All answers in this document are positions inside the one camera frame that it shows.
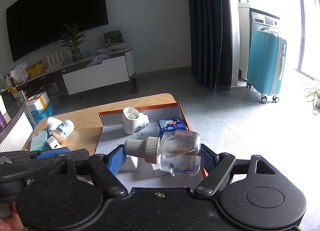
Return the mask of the person's left hand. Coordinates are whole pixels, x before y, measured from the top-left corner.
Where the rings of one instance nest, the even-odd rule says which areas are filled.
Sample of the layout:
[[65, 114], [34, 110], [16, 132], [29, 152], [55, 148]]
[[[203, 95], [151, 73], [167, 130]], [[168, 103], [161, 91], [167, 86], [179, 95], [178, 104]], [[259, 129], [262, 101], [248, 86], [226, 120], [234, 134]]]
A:
[[10, 217], [1, 220], [0, 231], [22, 231], [24, 226], [21, 219], [15, 209], [11, 210]]

